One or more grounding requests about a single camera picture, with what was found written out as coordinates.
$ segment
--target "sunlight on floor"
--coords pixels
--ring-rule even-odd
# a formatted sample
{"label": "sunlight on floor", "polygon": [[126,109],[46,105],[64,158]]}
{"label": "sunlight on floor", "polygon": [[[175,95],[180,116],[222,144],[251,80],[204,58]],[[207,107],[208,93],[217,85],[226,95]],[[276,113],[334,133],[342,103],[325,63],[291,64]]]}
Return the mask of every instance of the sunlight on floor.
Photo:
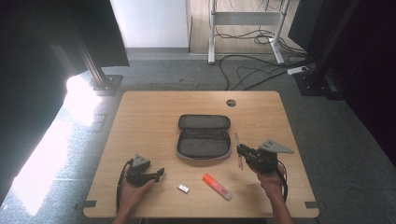
{"label": "sunlight on floor", "polygon": [[[79,76],[67,81],[68,93],[63,108],[73,121],[91,126],[94,109],[101,102],[87,81]],[[73,132],[73,123],[65,118],[52,122],[29,160],[14,179],[12,189],[24,204],[27,212],[34,216],[48,194],[53,180],[67,162],[68,139]]]}

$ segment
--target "small white object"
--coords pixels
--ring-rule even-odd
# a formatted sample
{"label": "small white object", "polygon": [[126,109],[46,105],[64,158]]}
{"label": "small white object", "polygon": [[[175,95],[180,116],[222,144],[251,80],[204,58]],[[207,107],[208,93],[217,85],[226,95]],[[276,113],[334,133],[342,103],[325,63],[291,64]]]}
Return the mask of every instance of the small white object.
{"label": "small white object", "polygon": [[288,74],[289,75],[293,75],[293,74],[297,74],[297,73],[306,72],[308,70],[309,69],[306,66],[301,66],[301,67],[288,69]]}
{"label": "small white object", "polygon": [[187,188],[186,186],[184,186],[182,184],[177,185],[177,188],[180,189],[181,191],[185,192],[185,193],[188,193],[189,190],[190,190],[189,188]]}

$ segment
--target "white metal stand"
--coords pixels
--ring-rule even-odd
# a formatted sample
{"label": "white metal stand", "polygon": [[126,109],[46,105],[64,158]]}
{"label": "white metal stand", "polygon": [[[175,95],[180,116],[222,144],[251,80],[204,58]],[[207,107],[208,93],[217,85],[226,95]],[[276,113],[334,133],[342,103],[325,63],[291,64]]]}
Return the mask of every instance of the white metal stand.
{"label": "white metal stand", "polygon": [[216,1],[211,0],[210,10],[210,38],[209,38],[209,64],[215,63],[215,30],[217,25],[266,25],[276,26],[274,38],[270,38],[271,48],[278,63],[285,61],[280,54],[277,41],[286,18],[290,0],[285,0],[280,12],[217,12]]}

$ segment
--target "gray carpet floor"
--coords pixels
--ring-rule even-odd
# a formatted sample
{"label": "gray carpet floor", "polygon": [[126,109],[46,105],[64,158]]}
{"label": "gray carpet floor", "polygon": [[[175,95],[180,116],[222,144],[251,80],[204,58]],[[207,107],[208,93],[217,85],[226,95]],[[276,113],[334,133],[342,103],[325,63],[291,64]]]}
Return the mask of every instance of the gray carpet floor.
{"label": "gray carpet floor", "polygon": [[[396,169],[345,101],[302,96],[293,77],[282,73],[285,68],[271,74],[258,71],[249,75],[257,68],[276,69],[258,61],[234,58],[223,62],[227,79],[219,69],[219,61],[209,65],[206,60],[131,60],[130,65],[104,69],[107,75],[123,75],[123,81],[116,95],[102,97],[94,109],[94,125],[82,125],[72,119],[69,110],[61,108],[52,126],[65,132],[67,124],[67,152],[63,155],[66,162],[56,168],[48,194],[34,212],[26,209],[13,186],[0,208],[0,223],[111,223],[111,218],[85,217],[82,206],[122,94],[224,91],[227,79],[228,90],[242,91],[253,86],[251,91],[278,91],[281,96],[320,210],[317,218],[295,218],[295,223],[396,223]],[[277,74],[280,75],[254,86]],[[90,80],[88,72],[78,76]],[[43,163],[55,161],[62,154],[56,151],[59,142],[49,141],[49,145],[54,153],[46,155]],[[32,182],[25,185],[26,189],[32,188],[36,177],[39,174],[32,171]]]}

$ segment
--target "white wall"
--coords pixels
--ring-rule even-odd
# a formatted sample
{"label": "white wall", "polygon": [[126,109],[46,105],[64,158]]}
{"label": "white wall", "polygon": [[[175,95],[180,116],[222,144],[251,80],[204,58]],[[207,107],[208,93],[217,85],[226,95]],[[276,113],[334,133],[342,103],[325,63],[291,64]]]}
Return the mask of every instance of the white wall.
{"label": "white wall", "polygon": [[189,0],[110,0],[125,48],[187,48]]}

